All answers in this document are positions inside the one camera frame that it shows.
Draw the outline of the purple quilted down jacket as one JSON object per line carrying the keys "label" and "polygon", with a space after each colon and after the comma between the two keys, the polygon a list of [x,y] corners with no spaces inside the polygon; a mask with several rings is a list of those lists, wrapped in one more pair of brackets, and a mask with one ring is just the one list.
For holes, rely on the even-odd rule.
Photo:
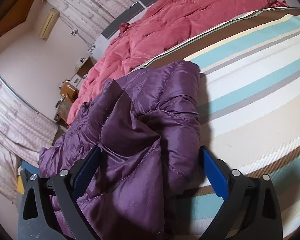
{"label": "purple quilted down jacket", "polygon": [[196,64],[179,61],[109,79],[42,149],[40,175],[51,177],[100,147],[101,165],[77,204],[102,239],[163,239],[167,200],[198,163],[199,78]]}

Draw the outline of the side patterned curtain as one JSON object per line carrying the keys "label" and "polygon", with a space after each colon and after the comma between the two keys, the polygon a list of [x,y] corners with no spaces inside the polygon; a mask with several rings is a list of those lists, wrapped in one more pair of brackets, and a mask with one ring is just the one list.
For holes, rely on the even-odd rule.
{"label": "side patterned curtain", "polygon": [[52,146],[58,126],[33,109],[0,76],[0,194],[16,201],[21,162],[38,167],[42,148]]}

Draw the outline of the striped bed sheet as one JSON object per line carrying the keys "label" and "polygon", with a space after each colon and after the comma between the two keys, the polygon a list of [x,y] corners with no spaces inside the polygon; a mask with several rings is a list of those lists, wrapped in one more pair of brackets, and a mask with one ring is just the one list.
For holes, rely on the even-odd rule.
{"label": "striped bed sheet", "polygon": [[202,74],[201,144],[247,176],[270,176],[289,239],[300,226],[300,8],[236,16],[144,67],[178,60]]}

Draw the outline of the wooden bedside table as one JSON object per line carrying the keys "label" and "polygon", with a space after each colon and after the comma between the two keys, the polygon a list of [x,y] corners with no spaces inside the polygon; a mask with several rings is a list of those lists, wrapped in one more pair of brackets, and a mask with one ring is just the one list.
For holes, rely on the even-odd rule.
{"label": "wooden bedside table", "polygon": [[81,78],[84,78],[96,62],[93,57],[80,58],[75,66],[75,73]]}

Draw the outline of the grey white headboard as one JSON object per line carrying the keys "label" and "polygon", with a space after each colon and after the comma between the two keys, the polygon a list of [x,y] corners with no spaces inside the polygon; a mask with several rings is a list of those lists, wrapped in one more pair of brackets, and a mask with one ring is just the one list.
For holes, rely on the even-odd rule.
{"label": "grey white headboard", "polygon": [[89,48],[88,53],[90,56],[97,60],[100,59],[107,46],[109,46],[111,39],[114,39],[119,34],[120,25],[123,23],[132,23],[141,18],[156,1],[158,0],[138,0],[115,18]]}

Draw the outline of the pink red comforter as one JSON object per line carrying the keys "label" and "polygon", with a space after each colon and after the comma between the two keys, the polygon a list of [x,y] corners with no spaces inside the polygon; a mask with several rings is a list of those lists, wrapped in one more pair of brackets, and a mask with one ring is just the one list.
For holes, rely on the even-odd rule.
{"label": "pink red comforter", "polygon": [[88,72],[72,104],[71,124],[84,102],[93,100],[107,79],[119,79],[139,65],[215,25],[246,12],[286,7],[285,0],[159,0],[120,33]]}

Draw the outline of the wall air conditioner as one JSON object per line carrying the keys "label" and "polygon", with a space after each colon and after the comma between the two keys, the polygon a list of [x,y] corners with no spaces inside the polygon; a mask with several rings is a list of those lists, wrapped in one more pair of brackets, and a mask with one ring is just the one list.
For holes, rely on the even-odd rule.
{"label": "wall air conditioner", "polygon": [[60,12],[57,9],[52,8],[49,10],[39,31],[39,37],[41,39],[47,40],[49,38],[55,24],[59,19],[59,16]]}

